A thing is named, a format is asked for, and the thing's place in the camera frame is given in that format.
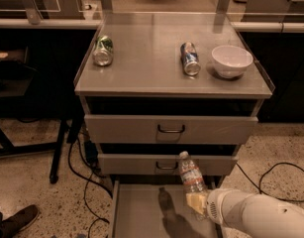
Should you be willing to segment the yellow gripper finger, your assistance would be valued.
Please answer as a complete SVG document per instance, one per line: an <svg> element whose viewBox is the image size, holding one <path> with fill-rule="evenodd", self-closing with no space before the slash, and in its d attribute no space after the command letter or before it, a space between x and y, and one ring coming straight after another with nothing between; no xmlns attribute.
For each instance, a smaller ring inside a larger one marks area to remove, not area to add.
<svg viewBox="0 0 304 238"><path fill-rule="evenodd" d="M189 192L186 194L186 202L197 213L205 215L207 197L207 192Z"/></svg>

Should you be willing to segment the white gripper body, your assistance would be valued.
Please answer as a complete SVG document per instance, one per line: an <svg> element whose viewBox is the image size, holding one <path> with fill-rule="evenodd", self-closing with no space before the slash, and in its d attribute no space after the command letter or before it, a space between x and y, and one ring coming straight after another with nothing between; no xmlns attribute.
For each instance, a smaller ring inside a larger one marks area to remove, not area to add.
<svg viewBox="0 0 304 238"><path fill-rule="evenodd" d="M245 194L236 189L217 188L206 200L208 216L220 225L239 225Z"/></svg>

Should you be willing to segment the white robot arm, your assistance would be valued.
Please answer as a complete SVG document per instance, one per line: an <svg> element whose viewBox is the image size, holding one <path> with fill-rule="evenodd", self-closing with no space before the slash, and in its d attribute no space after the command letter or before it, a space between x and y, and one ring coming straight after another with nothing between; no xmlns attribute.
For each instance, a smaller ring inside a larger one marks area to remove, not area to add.
<svg viewBox="0 0 304 238"><path fill-rule="evenodd" d="M264 194L217 188L188 192L187 205L252 238L304 238L304 209Z"/></svg>

